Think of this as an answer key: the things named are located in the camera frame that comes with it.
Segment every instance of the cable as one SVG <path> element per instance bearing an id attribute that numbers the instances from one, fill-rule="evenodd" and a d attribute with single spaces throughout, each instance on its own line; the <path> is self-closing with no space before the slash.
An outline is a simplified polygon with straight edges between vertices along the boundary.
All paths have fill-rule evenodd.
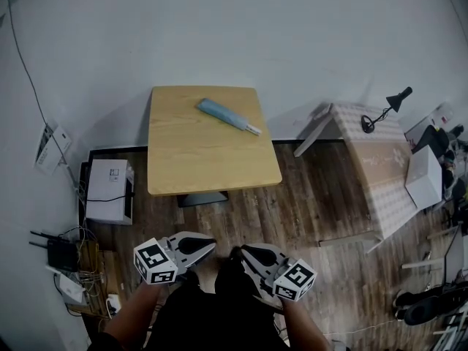
<path id="1" fill-rule="evenodd" d="M 279 326 L 276 324 L 275 320 L 273 321 L 273 324 L 275 325 L 275 329 L 276 329 L 276 332 L 278 333 L 278 335 L 281 334 L 282 331 L 286 330 L 286 328 L 280 329 Z"/>
<path id="2" fill-rule="evenodd" d="M 391 108 L 385 108 L 383 111 L 382 111 L 382 114 L 380 115 L 380 117 L 374 121 L 374 123 L 376 122 L 381 122 L 383 120 L 385 120 L 388 116 L 388 112 L 390 111 Z"/>
<path id="3" fill-rule="evenodd" d="M 56 277 L 58 276 L 57 273 L 54 273 L 53 274 L 53 285 L 56 287 L 56 290 L 58 291 L 58 293 L 60 294 L 60 296 L 63 298 L 64 295 L 61 293 L 61 291 L 59 290 L 59 288 L 57 287 L 57 282 L 56 282 Z M 65 307 L 67 308 L 67 312 L 70 314 L 70 316 L 73 316 L 73 317 L 82 317 L 81 314 L 73 314 L 71 311 L 70 311 L 70 308 L 68 308 L 68 305 L 67 303 L 65 303 Z"/>
<path id="4" fill-rule="evenodd" d="M 117 200 L 117 199 L 121 199 L 123 197 L 127 197 L 129 195 L 122 195 L 122 196 L 119 196 L 119 197 L 114 197 L 113 199 L 109 199 L 109 200 L 94 200 L 94 199 L 87 199 L 87 202 L 103 202 L 103 203 L 107 203 L 107 202 L 113 202 L 114 200 Z M 130 197 L 134 197 L 135 196 L 135 193 L 132 192 L 130 194 Z"/>
<path id="5" fill-rule="evenodd" d="M 107 299 L 105 300 L 105 308 L 107 309 L 107 314 L 109 315 L 109 318 L 112 319 L 112 316 L 110 315 L 109 306 L 110 306 L 110 302 L 109 302 L 109 298 L 107 298 Z"/>
<path id="6" fill-rule="evenodd" d="M 99 320 L 99 323 L 97 324 L 97 332 L 98 333 L 101 333 L 101 322 L 104 321 L 105 318 L 102 318 L 101 320 Z"/>
<path id="7" fill-rule="evenodd" d="M 377 324 L 377 325 L 373 325 L 373 326 L 368 326 L 367 328 L 362 328 L 362 329 L 359 329 L 357 331 L 345 331 L 343 333 L 339 333 L 339 332 L 332 332 L 332 333 L 326 333 L 326 334 L 323 334 L 324 336 L 331 336 L 333 334 L 354 334 L 354 333 L 358 333 L 360 331 L 366 331 L 367 329 L 372 329 L 372 328 L 377 328 L 378 326 L 381 326 L 381 325 L 385 325 L 385 324 L 389 324 L 390 322 L 394 322 L 396 320 L 390 320 L 390 321 L 385 321 L 385 322 L 381 322 L 380 324 Z"/>
<path id="8" fill-rule="evenodd" d="M 84 228 L 83 226 L 73 227 L 72 229 L 64 231 L 62 234 L 58 234 L 58 236 L 62 237 L 63 235 L 68 234 L 68 233 L 70 233 L 70 232 L 72 232 L 73 230 L 76 230 L 76 229 L 81 229 L 85 233 L 85 235 L 83 236 L 84 237 L 83 239 L 86 239 L 86 233 L 90 233 L 91 236 L 93 237 L 93 239 L 95 241 L 97 241 L 97 237 L 95 236 L 95 234 L 92 231 L 90 231 L 89 229 Z"/>
<path id="9" fill-rule="evenodd" d="M 29 79 L 29 82 L 30 82 L 30 84 L 31 84 L 32 90 L 33 90 L 33 92 L 34 92 L 34 97 L 36 98 L 37 107 L 38 107 L 38 109 L 39 109 L 39 112 L 40 112 L 40 115 L 41 115 L 41 117 L 42 117 L 42 120 L 44 121 L 45 128 L 46 128 L 46 130 L 49 131 L 50 136 L 52 137 L 53 141 L 54 141 L 55 144 L 57 145 L 58 150 L 60 151 L 61 158 L 62 158 L 64 164 L 67 166 L 67 171 L 68 171 L 68 173 L 69 173 L 69 175 L 70 175 L 70 178 L 72 179 L 73 186 L 74 186 L 73 189 L 75 190 L 75 192 L 78 194 L 78 197 L 79 197 L 80 195 L 79 195 L 79 191 L 78 191 L 78 184 L 77 184 L 77 181 L 75 180 L 75 177 L 73 176 L 73 172 L 72 172 L 72 170 L 70 169 L 70 167 L 69 167 L 69 165 L 68 165 L 68 163 L 67 163 L 67 160 L 65 159 L 64 153 L 63 153 L 63 151 L 61 150 L 60 145 L 59 145 L 59 143 L 57 142 L 57 139 L 53 136 L 53 130 L 50 128 L 49 124 L 48 124 L 47 121 L 45 120 L 44 113 L 42 112 L 42 107 L 41 107 L 41 104 L 40 104 L 40 102 L 39 102 L 39 97 L 37 96 L 36 87 L 34 86 L 34 83 L 33 83 L 33 81 L 32 81 L 31 75 L 29 74 L 29 71 L 28 71 L 28 68 L 27 68 L 27 66 L 26 66 L 26 63 L 24 62 L 23 55 L 21 54 L 20 46 L 19 46 L 19 44 L 18 44 L 18 39 L 16 38 L 15 24 L 13 23 L 12 3 L 11 3 L 10 0 L 7 0 L 7 2 L 8 2 L 8 12 L 9 12 L 9 14 L 10 14 L 10 23 L 11 23 L 11 26 L 12 26 L 13 39 L 15 40 L 16 51 L 18 52 L 18 55 L 20 56 L 21 64 L 23 65 L 24 71 L 25 71 L 26 74 L 28 75 L 28 79 Z"/>

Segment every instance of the wooden table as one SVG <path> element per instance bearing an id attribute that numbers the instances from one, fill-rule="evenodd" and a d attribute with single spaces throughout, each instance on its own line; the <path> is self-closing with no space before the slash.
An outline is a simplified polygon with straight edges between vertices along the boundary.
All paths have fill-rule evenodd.
<path id="1" fill-rule="evenodd" d="M 321 246 L 362 241 L 370 252 L 382 241 L 406 224 L 419 209 L 405 187 L 410 157 L 410 145 L 398 121 L 388 116 L 366 134 L 361 128 L 361 116 L 375 119 L 381 108 L 354 104 L 328 104 L 317 111 L 315 129 L 294 152 L 300 156 L 334 122 L 348 147 L 366 196 L 372 227 L 359 235 L 321 241 Z"/>
<path id="2" fill-rule="evenodd" d="M 209 98 L 246 117 L 260 136 L 199 111 Z M 268 128 L 253 88 L 154 87 L 148 143 L 148 191 L 182 195 L 281 182 Z"/>

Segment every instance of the desk lamp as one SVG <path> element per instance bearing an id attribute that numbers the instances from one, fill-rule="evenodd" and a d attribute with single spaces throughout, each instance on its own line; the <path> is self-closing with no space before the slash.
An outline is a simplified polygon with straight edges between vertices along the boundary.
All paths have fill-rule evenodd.
<path id="1" fill-rule="evenodd" d="M 373 121 L 370 119 L 369 116 L 361 116 L 361 126 L 363 128 L 363 131 L 367 134 L 370 134 L 371 132 L 374 131 L 375 129 L 375 124 L 376 122 L 383 121 L 387 118 L 388 112 L 393 109 L 395 112 L 398 113 L 401 102 L 405 100 L 410 94 L 412 93 L 412 88 L 411 87 L 406 87 L 400 94 L 392 96 L 392 97 L 387 97 L 387 102 L 390 104 L 389 108 L 385 108 L 382 112 L 382 114 L 374 119 Z"/>

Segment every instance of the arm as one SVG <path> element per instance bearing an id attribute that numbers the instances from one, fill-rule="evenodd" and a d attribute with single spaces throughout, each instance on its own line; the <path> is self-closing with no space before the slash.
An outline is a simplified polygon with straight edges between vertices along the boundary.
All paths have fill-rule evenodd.
<path id="1" fill-rule="evenodd" d="M 327 339 L 302 304 L 286 300 L 282 300 L 282 303 L 291 350 L 331 351 Z"/>
<path id="2" fill-rule="evenodd" d="M 107 324 L 104 332 L 110 334 L 126 350 L 139 350 L 158 302 L 162 286 L 143 282 L 118 314 Z"/>

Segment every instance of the white wall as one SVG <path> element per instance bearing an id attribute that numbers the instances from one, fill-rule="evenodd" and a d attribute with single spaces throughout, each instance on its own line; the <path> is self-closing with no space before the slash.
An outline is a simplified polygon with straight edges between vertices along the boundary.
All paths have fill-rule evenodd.
<path id="1" fill-rule="evenodd" d="M 0 48 L 0 337 L 13 351 L 82 351 L 83 321 L 67 313 L 44 268 L 47 252 L 28 245 L 44 243 L 30 230 L 56 235 L 76 224 L 76 198 L 62 168 L 51 177 L 34 169 L 44 126 L 9 26 Z M 86 157 L 77 147 L 67 155 L 74 167 Z"/>
<path id="2" fill-rule="evenodd" d="M 152 86 L 252 86 L 273 138 L 323 100 L 385 106 L 405 129 L 460 103 L 468 47 L 449 0 L 19 0 L 25 59 L 84 146 L 145 144 Z"/>

